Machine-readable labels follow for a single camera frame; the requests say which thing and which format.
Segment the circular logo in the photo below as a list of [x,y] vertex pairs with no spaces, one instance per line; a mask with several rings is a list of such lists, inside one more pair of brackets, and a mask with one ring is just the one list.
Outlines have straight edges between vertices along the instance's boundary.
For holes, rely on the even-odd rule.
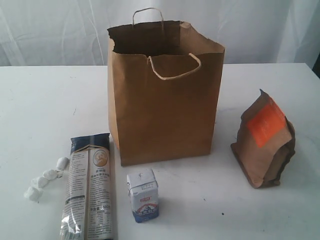
[[96,165],[97,167],[103,167],[104,165],[107,164],[107,162],[108,162],[108,156],[105,151],[98,150],[95,152],[93,156],[94,165]]

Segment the white backdrop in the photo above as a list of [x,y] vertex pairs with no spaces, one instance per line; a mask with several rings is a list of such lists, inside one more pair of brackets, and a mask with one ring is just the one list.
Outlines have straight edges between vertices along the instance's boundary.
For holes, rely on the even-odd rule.
[[107,28],[147,7],[223,44],[225,63],[312,68],[320,52],[320,0],[0,0],[0,66],[106,65]]

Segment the small milk carton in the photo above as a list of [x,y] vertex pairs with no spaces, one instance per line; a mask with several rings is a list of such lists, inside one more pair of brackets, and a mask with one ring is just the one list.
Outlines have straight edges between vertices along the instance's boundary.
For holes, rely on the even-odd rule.
[[159,216],[158,183],[151,168],[126,176],[131,210],[137,223]]

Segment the fabric backdrop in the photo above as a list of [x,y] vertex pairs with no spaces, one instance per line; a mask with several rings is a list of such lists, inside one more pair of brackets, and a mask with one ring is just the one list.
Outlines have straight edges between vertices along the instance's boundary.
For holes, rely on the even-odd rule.
[[225,63],[312,68],[320,52],[320,0],[0,0],[0,66],[107,65],[107,28],[147,7],[223,44]]

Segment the brown paper bag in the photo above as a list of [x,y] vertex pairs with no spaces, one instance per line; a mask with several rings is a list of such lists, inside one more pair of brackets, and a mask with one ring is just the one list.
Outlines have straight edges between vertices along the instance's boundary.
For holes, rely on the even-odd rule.
[[225,48],[188,22],[133,20],[108,32],[109,129],[121,165],[208,155]]
[[260,97],[242,114],[236,143],[231,145],[254,188],[280,184],[296,144],[293,125],[273,99],[260,91]]

